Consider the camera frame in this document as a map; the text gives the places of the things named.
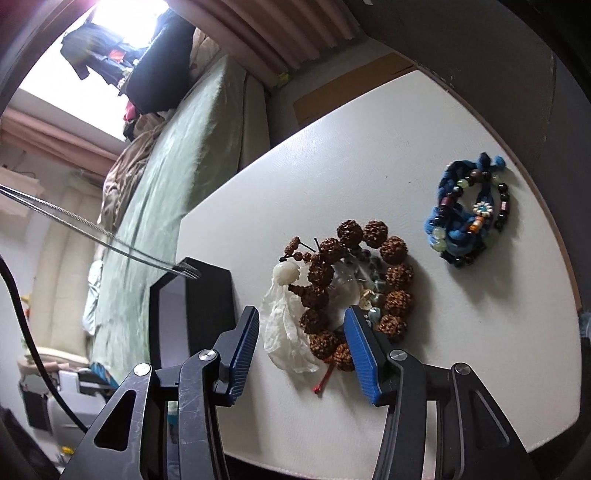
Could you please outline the beige crumpled blanket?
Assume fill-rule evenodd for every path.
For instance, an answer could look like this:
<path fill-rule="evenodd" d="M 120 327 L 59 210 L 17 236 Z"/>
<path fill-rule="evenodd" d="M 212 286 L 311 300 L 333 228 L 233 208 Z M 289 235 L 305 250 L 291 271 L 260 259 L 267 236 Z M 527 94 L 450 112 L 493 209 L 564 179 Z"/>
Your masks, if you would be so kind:
<path fill-rule="evenodd" d="M 161 115 L 142 115 L 136 127 L 139 133 L 117 158 L 107 173 L 102 188 L 102 203 L 98 224 L 115 233 L 119 228 L 129 202 L 141 180 L 151 152 L 169 121 L 173 110 Z"/>

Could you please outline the pink curtain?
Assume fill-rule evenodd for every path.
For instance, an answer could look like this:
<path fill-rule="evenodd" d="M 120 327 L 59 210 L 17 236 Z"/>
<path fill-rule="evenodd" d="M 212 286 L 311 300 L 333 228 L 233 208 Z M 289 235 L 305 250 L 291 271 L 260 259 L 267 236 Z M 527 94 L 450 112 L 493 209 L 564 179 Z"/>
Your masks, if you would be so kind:
<path fill-rule="evenodd" d="M 178 0 L 168 6 L 270 88 L 361 33 L 342 1 Z"/>

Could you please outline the brown cardboard sheet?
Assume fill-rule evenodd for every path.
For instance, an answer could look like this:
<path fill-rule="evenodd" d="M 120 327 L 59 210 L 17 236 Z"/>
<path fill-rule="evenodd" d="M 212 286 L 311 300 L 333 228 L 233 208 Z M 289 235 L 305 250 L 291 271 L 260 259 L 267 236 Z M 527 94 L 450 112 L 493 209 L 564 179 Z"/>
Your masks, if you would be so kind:
<path fill-rule="evenodd" d="M 294 102 L 298 127 L 304 128 L 349 101 L 415 69 L 413 62 L 390 53 L 349 71 Z"/>

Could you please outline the black clothes pile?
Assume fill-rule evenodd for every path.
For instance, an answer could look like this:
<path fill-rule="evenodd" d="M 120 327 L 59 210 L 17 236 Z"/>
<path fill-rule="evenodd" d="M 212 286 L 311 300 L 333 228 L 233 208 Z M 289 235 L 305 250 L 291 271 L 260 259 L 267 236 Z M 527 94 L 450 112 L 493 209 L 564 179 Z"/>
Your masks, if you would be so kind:
<path fill-rule="evenodd" d="M 140 114 L 175 109 L 189 90 L 195 27 L 171 9 L 158 17 L 155 35 L 124 84 Z"/>

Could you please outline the green bed blanket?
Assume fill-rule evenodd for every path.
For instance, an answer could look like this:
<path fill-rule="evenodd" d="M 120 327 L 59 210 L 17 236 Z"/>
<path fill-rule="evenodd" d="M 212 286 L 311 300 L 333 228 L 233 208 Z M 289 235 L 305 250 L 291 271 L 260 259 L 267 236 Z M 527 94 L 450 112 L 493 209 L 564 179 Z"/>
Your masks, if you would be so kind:
<path fill-rule="evenodd" d="M 182 218 L 238 173 L 246 72 L 219 57 L 156 140 L 116 236 L 173 262 Z M 90 359 L 117 382 L 149 361 L 149 288 L 162 271 L 108 251 L 103 258 Z"/>

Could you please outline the hanging dark clothes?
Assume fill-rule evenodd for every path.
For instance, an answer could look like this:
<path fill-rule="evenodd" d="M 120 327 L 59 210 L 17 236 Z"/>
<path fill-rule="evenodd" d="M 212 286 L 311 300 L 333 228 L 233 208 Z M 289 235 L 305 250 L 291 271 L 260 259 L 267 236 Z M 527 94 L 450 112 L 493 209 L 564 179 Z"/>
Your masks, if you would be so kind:
<path fill-rule="evenodd" d="M 80 80 L 94 71 L 107 85 L 116 86 L 146 50 L 125 43 L 100 25 L 86 22 L 62 38 L 60 54 Z"/>

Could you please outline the black jewelry box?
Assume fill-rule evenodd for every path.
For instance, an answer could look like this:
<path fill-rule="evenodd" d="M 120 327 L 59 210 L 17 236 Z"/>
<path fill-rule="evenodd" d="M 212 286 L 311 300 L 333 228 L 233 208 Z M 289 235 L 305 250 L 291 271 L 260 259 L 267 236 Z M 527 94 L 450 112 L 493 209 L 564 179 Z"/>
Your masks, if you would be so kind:
<path fill-rule="evenodd" d="M 164 274 L 149 289 L 148 346 L 156 369 L 182 364 L 235 328 L 231 273 L 187 257 L 197 279 Z"/>

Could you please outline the dark wood wardrobe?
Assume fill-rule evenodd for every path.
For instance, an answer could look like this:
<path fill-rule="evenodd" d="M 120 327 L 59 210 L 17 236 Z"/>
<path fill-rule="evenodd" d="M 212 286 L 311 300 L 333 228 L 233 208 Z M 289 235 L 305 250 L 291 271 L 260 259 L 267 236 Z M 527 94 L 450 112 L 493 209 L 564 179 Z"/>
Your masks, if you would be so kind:
<path fill-rule="evenodd" d="M 517 155 L 590 307 L 590 103 L 565 63 L 499 1 L 352 1 L 365 32 L 434 73 Z"/>

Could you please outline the cream padded headboard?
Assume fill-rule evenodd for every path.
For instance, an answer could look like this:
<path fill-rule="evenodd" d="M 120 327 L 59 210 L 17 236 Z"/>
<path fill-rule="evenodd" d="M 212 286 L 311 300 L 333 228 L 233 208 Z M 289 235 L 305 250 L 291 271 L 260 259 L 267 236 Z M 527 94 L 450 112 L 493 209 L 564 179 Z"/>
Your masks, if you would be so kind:
<path fill-rule="evenodd" d="M 39 347 L 84 357 L 82 316 L 95 243 L 51 221 L 31 293 L 30 329 Z"/>

